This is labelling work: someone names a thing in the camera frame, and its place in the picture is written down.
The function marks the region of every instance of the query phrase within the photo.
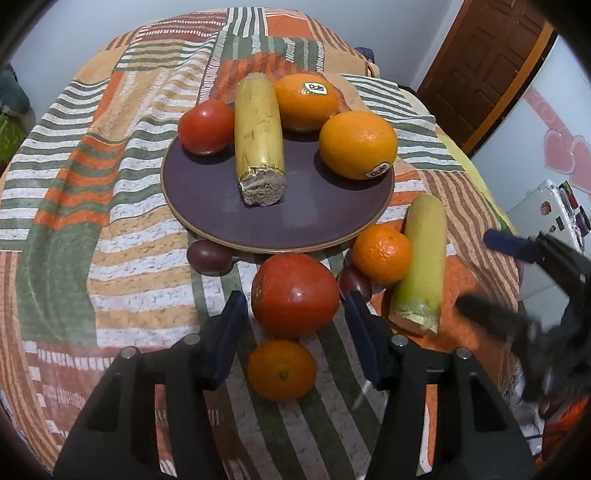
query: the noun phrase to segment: dark purple plate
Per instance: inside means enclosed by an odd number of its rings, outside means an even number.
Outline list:
[[[356,236],[382,215],[394,172],[354,181],[329,170],[318,154],[318,135],[284,138],[287,188],[275,205],[242,200],[233,145],[210,157],[186,151],[178,137],[164,157],[161,182],[168,205],[192,232],[237,250],[311,252]]]

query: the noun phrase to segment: tablecloth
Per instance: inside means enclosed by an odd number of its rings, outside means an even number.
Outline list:
[[[462,291],[479,290],[516,307],[517,269],[483,247],[482,234],[503,224],[437,138],[435,119],[415,113],[395,83],[373,78],[362,55],[304,13],[240,7],[181,15],[128,32],[95,55],[1,179],[0,394],[49,469],[123,346],[171,345],[219,314],[232,290],[250,296],[260,258],[242,255],[223,277],[200,275],[187,263],[194,238],[160,186],[178,119],[208,98],[233,101],[250,72],[277,80],[305,71],[333,83],[341,110],[370,110],[396,130],[395,189],[380,222],[400,227],[408,205],[425,192],[444,203],[441,328],[418,341],[443,351],[468,346],[498,380],[501,345],[460,318],[453,302]],[[336,274],[348,248],[315,256]],[[380,312],[386,301],[381,292],[372,305]],[[230,377],[206,398],[230,479],[362,478],[386,394],[366,385],[342,311],[301,340],[318,376],[300,401],[270,403],[248,384],[248,355],[264,339],[251,318]],[[430,390],[431,405],[433,398]],[[435,415],[431,408],[431,438]],[[173,473],[160,390],[155,421],[161,468]]]

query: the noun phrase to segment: bed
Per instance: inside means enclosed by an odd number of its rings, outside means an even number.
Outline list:
[[[395,128],[395,189],[381,222],[400,227],[410,202],[425,192],[446,207],[441,328],[416,341],[441,351],[467,346],[498,387],[506,386],[512,361],[503,346],[453,308],[466,290],[517,308],[515,263],[482,245],[487,229],[510,225],[470,160],[412,94],[378,78],[375,65],[308,15],[247,7],[197,12],[113,39],[41,118],[0,180],[0,400],[49,471],[122,347],[169,346],[219,314],[232,289],[250,294],[260,259],[243,255],[222,278],[195,273],[185,259],[194,238],[160,186],[178,119],[208,98],[233,101],[248,73],[278,79],[303,71],[329,80],[342,109],[370,110]],[[348,248],[317,257],[337,274]],[[371,305],[379,313],[386,302],[381,291]],[[342,311],[304,343],[319,367],[313,395],[263,402],[245,381],[246,347],[226,384],[208,394],[230,479],[365,474],[385,394],[366,385]],[[435,396],[428,392],[420,471],[433,457]],[[162,391],[156,400],[160,465],[174,474]]]

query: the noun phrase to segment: red tomato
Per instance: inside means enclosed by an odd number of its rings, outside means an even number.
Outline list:
[[[272,335],[296,339],[330,323],[339,286],[323,264],[304,254],[267,259],[252,282],[252,312]]]
[[[234,140],[234,110],[221,100],[195,105],[179,120],[178,137],[196,155],[221,152]]]

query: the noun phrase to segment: dole sticker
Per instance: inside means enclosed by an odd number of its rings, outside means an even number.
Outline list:
[[[321,83],[305,82],[304,87],[306,87],[306,90],[310,93],[318,93],[319,95],[328,95],[329,92]]]
[[[365,176],[369,179],[374,179],[375,177],[379,177],[382,173],[385,173],[389,170],[392,165],[388,162],[382,162],[380,165],[375,167],[373,170],[367,172]]]

